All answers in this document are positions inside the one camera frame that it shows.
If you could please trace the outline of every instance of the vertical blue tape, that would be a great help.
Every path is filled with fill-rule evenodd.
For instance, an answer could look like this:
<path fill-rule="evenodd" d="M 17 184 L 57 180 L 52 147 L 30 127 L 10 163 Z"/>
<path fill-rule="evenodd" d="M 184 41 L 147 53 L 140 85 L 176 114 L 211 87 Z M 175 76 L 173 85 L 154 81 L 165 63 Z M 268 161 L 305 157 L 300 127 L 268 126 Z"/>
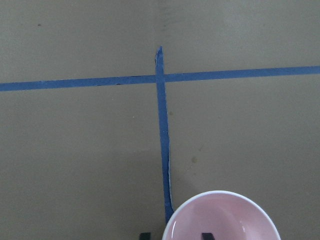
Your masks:
<path fill-rule="evenodd" d="M 162 47 L 159 47 L 155 56 L 155 82 L 158 98 L 158 114 L 160 128 L 160 143 L 162 157 L 162 175 L 164 192 L 165 221 L 168 222 L 174 210 L 171 201 L 170 186 L 170 140 L 166 100 L 166 80 L 164 74 L 164 55 Z"/>

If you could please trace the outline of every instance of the white rim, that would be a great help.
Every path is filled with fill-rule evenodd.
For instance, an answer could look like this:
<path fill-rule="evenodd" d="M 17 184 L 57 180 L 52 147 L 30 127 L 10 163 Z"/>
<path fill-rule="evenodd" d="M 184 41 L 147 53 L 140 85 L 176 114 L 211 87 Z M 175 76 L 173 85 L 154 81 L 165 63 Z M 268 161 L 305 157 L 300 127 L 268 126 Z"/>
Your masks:
<path fill-rule="evenodd" d="M 174 211 L 174 213 L 172 214 L 170 220 L 168 221 L 168 223 L 166 224 L 166 227 L 165 227 L 165 230 L 164 230 L 164 233 L 163 233 L 163 236 L 162 236 L 162 240 L 165 240 L 164 237 L 168 235 L 168 231 L 169 231 L 169 228 L 175 218 L 175 216 L 187 205 L 189 204 L 190 202 L 192 202 L 193 200 L 195 199 L 198 199 L 202 196 L 205 196 L 205 195 L 210 195 L 210 194 L 228 194 L 228 195 L 232 195 L 232 196 L 235 196 L 235 197 L 238 197 L 238 198 L 241 198 L 243 200 L 246 200 L 247 202 L 251 203 L 253 206 L 255 206 L 265 217 L 266 219 L 269 221 L 269 223 L 271 224 L 277 238 L 280 240 L 280 235 L 278 233 L 278 230 L 274 224 L 274 222 L 271 220 L 271 218 L 268 216 L 268 214 L 258 205 L 256 204 L 254 201 L 250 200 L 249 198 L 245 197 L 245 196 L 242 196 L 238 193 L 235 193 L 235 192 L 232 192 L 232 191 L 223 191 L 223 190 L 215 190 L 215 191 L 206 191 L 206 192 L 202 192 L 198 195 L 195 195 L 193 197 L 191 197 L 190 199 L 188 199 L 187 201 L 185 201 L 183 204 L 181 204 L 181 206 L 179 206 L 177 208 L 177 210 Z"/>

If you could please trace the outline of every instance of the blue tape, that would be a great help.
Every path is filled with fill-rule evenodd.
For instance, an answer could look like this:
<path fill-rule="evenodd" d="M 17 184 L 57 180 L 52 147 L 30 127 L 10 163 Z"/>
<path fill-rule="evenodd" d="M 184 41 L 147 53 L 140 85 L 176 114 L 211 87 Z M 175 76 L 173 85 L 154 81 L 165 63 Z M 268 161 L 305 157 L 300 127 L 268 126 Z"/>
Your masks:
<path fill-rule="evenodd" d="M 35 89 L 80 88 L 80 87 L 128 85 L 128 84 L 152 84 L 155 82 L 156 82 L 155 75 L 10 82 L 10 83 L 0 83 L 0 92 L 35 90 Z"/>
<path fill-rule="evenodd" d="M 262 68 L 166 74 L 166 82 L 320 74 L 320 66 Z"/>
<path fill-rule="evenodd" d="M 174 213 L 174 210 L 172 208 L 171 201 L 170 140 L 166 100 L 166 81 L 164 74 L 164 55 L 162 47 L 159 47 L 155 56 L 155 82 L 158 98 L 165 221 L 167 223 Z"/>

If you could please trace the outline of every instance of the stain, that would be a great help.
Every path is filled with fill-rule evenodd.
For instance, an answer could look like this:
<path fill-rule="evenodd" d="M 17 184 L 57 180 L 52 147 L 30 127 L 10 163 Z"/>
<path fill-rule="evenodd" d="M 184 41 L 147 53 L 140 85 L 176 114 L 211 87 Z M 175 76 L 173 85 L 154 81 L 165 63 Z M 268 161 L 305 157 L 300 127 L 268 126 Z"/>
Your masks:
<path fill-rule="evenodd" d="M 198 159 L 194 156 L 193 158 L 191 158 L 191 162 L 193 162 L 194 164 L 196 164 L 198 162 Z"/>
<path fill-rule="evenodd" d="M 198 149 L 199 152 L 204 148 L 204 144 L 201 145 L 201 147 Z"/>

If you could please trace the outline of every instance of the pink bowl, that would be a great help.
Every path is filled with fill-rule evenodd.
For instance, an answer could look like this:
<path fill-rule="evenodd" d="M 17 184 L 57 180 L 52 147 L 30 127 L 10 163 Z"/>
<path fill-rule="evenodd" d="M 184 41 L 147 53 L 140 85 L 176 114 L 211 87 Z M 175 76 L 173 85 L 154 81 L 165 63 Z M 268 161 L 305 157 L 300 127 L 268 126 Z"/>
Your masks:
<path fill-rule="evenodd" d="M 183 203 L 170 218 L 162 240 L 280 240 L 270 217 L 256 203 L 230 191 L 208 191 Z"/>

